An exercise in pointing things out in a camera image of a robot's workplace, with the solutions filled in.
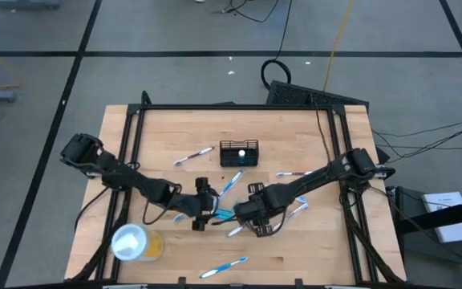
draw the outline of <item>clear plastic cup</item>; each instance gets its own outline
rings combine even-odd
[[[163,253],[164,240],[158,232],[127,224],[113,234],[111,251],[121,261],[151,262]]]

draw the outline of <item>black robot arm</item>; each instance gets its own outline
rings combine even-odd
[[[255,189],[256,192],[249,195],[248,201],[234,206],[235,217],[258,237],[270,236],[276,233],[272,231],[270,219],[284,214],[296,197],[333,181],[341,181],[350,191],[363,191],[377,171],[365,149],[353,149],[325,167],[291,183],[273,184],[264,188],[262,184],[257,184],[260,189]]]
[[[164,210],[175,210],[189,217],[213,210],[217,192],[209,188],[206,178],[196,181],[197,194],[182,194],[181,185],[164,179],[145,177],[134,165],[124,164],[103,148],[101,140],[86,134],[75,134],[60,153],[61,162],[76,168],[88,177],[101,175],[105,186],[112,189],[135,187],[140,194]]]

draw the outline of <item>black metal frame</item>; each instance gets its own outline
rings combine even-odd
[[[402,187],[390,187],[395,195],[395,205],[404,211],[404,193]],[[448,226],[462,222],[462,205],[452,206],[446,209],[437,210],[431,213],[421,214],[411,217],[412,222],[416,223],[423,230],[435,229],[441,226]],[[405,219],[400,213],[395,214],[395,232],[399,241],[400,254],[404,260],[405,234],[410,234],[419,231],[410,221]]]
[[[135,139],[132,146],[132,156],[131,162],[138,160],[138,152],[140,148],[140,141],[143,135],[143,126],[145,113],[147,110],[302,110],[302,111],[324,111],[327,113],[329,126],[330,126],[330,138],[333,145],[334,156],[337,157],[340,154],[340,147],[338,142],[338,133],[336,130],[336,123],[334,121],[334,113],[336,112],[339,115],[340,123],[342,125],[342,134],[345,142],[346,150],[352,149],[351,136],[349,133],[347,116],[345,113],[344,106],[342,104],[325,104],[319,105],[318,108],[311,107],[301,107],[301,106],[285,106],[285,105],[256,105],[256,104],[243,104],[243,105],[233,105],[233,104],[151,104],[150,99],[147,96],[147,93],[143,92],[142,94],[142,103],[141,104],[129,104],[126,120],[124,122],[124,131],[122,136],[122,141],[120,144],[119,160],[125,159],[125,151],[128,146],[129,136],[131,133],[131,124],[132,119],[135,114],[138,114],[138,122],[136,125]],[[131,201],[131,190],[124,191],[124,199],[122,202],[123,211],[128,217],[129,202]],[[340,193],[345,193],[344,188],[340,184]],[[360,226],[363,230],[363,233],[370,240],[370,234],[367,227],[367,219],[364,210],[364,204],[361,197],[361,194],[355,194],[357,211],[359,216]],[[117,203],[119,200],[119,192],[112,192],[112,197],[110,199],[107,218],[105,223],[104,237],[107,236],[107,232],[112,228],[113,217],[117,209]],[[343,198],[343,205],[349,206],[350,202],[347,197]],[[369,287],[372,289],[388,289],[388,288],[413,288],[413,289],[444,289],[441,287],[426,287],[419,285],[407,285],[406,283],[380,283],[378,281],[377,270],[375,264],[371,260],[370,256],[367,255],[368,269],[370,273],[371,280],[363,280],[361,264],[359,262],[358,248],[356,244],[356,239],[351,229],[347,227],[347,238],[349,242],[349,247],[351,251],[351,263],[353,267],[353,272],[355,276],[355,285],[347,285],[348,287]],[[32,285],[25,287],[5,287],[5,289],[45,289],[45,288],[90,288],[90,289],[100,289],[105,286],[110,285],[121,285],[118,284],[119,277],[119,268],[120,260],[114,257],[113,264],[111,266],[111,278],[103,279],[104,267],[106,265],[106,257],[102,258],[100,263],[100,269],[98,268],[96,272],[95,279],[89,281],[70,281],[65,283],[52,283],[52,284],[41,284],[41,285]],[[294,285],[247,285],[247,284],[186,284],[185,277],[179,277],[178,283],[171,284],[137,284],[136,288],[148,288],[148,289],[303,289],[303,288],[314,288],[314,289],[324,289],[327,288],[327,285],[304,285],[302,279],[295,279]]]
[[[129,104],[128,105],[128,112],[126,115],[126,120],[124,123],[124,132],[122,136],[122,142],[120,146],[120,152],[119,152],[119,160],[124,161],[125,157],[125,150],[128,146],[128,139],[129,135],[131,133],[131,123],[132,123],[132,118],[133,116],[138,113],[138,122],[136,125],[136,133],[135,133],[135,140],[133,141],[133,149],[132,149],[132,157],[131,157],[131,162],[137,161],[138,160],[138,150],[140,147],[140,140],[143,135],[142,133],[142,127],[144,125],[144,115],[147,110],[184,110],[184,109],[190,109],[190,110],[311,110],[314,111],[315,108],[311,107],[300,107],[300,106],[286,106],[286,105],[256,105],[256,104],[243,104],[243,105],[228,105],[228,104],[151,104],[151,101],[148,99],[147,94],[142,95],[142,104]],[[330,125],[330,135],[331,135],[331,142],[333,145],[333,150],[334,150],[334,156],[337,157],[340,154],[340,149],[339,149],[339,142],[338,142],[338,133],[336,130],[336,125],[334,122],[334,109],[339,112],[340,114],[340,120],[342,123],[342,133],[344,136],[345,140],[345,146],[346,149],[352,149],[352,144],[351,144],[351,136],[349,134],[349,129],[347,125],[347,117],[345,116],[345,110],[343,108],[343,105],[319,105],[317,110],[319,111],[325,111],[328,115],[328,120],[329,120],[329,125]],[[106,223],[105,223],[105,231],[103,237],[107,237],[107,233],[109,232],[113,219],[114,219],[114,214],[117,209],[117,203],[118,203],[118,192],[112,192],[112,196],[110,199],[109,207],[108,207],[108,213],[107,213],[107,218],[106,218]],[[131,190],[124,192],[124,200],[123,201],[129,201],[129,198],[131,197]],[[364,211],[364,206],[363,206],[363,200],[361,199],[361,196],[356,196],[358,197],[358,213],[359,213],[359,221],[361,224],[361,227],[363,228],[363,231],[365,235],[370,239],[370,234],[367,229],[367,220],[366,220],[366,215]],[[344,200],[345,206],[349,206],[349,201],[348,199]],[[359,255],[358,255],[358,248],[355,240],[355,236],[352,233],[352,231],[347,227],[347,237],[348,237],[348,242],[349,242],[349,247],[351,250],[351,262],[352,262],[352,267],[355,275],[355,282],[356,283],[361,283],[363,281],[362,277],[362,271],[361,271],[361,264],[359,262]],[[106,264],[106,257],[104,257],[101,262],[98,264],[98,270],[96,272],[96,279],[102,279],[103,278],[103,271],[104,267]],[[377,271],[375,270],[375,265],[373,264],[371,258],[367,256],[367,261],[368,261],[368,266],[369,266],[369,272],[371,276],[371,281],[377,282]],[[120,268],[120,260],[114,257],[113,264],[111,267],[111,279],[117,280],[119,277],[119,268]],[[164,287],[168,288],[170,286],[178,284],[153,284],[154,287],[159,286],[158,288]],[[212,288],[218,288],[222,285],[212,285]],[[229,288],[229,285],[224,285],[223,288]]]

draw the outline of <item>small black mesh basket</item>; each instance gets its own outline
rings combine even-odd
[[[256,166],[260,157],[260,146],[257,140],[221,140],[221,166]]]

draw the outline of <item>wooden table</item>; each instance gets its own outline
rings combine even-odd
[[[99,134],[105,149],[115,155],[119,152],[126,110],[127,106],[107,106]],[[327,115],[325,112],[319,112],[319,115],[333,155]],[[376,162],[365,108],[346,107],[346,115],[353,146],[365,148]],[[339,118],[335,119],[341,151],[344,152]],[[127,156],[131,155],[134,126],[136,121],[132,125]],[[200,149],[218,147],[219,140],[248,139],[259,140],[260,161],[257,167],[244,168],[244,177],[221,202],[225,208],[232,208],[236,200],[246,196],[249,183],[289,182],[295,177],[276,177],[276,172],[311,171],[327,163],[315,111],[148,110],[140,144],[139,171],[148,177],[179,182],[184,193],[195,192],[196,177],[208,177],[211,186],[220,191],[238,168],[220,167],[218,149],[186,161],[180,167],[172,163]],[[380,180],[371,184],[384,188]],[[83,203],[90,201],[102,188],[100,179],[89,181]],[[165,250],[162,257],[151,263],[122,263],[119,282],[177,283],[178,278],[184,276],[187,283],[294,284],[294,279],[302,278],[308,285],[354,284],[338,192],[335,182],[306,194],[309,209],[268,238],[256,238],[249,231],[227,238],[227,233],[237,226],[236,222],[207,226],[205,232],[195,232],[191,230],[189,220],[174,223],[172,219],[177,212],[168,211],[157,223],[147,227],[163,236]],[[100,244],[109,196],[107,194],[99,200],[80,220],[66,277],[78,273]],[[405,279],[387,199],[368,190],[363,200],[373,246],[392,270]],[[133,190],[129,222],[142,223],[144,205],[145,198]],[[297,204],[293,204],[289,210],[296,207]],[[160,208],[149,206],[147,219],[152,220],[159,212]],[[368,279],[365,254],[358,244],[363,278]],[[249,257],[249,260],[208,279],[199,279],[202,273],[242,256]],[[109,276],[109,272],[107,266],[105,275]]]

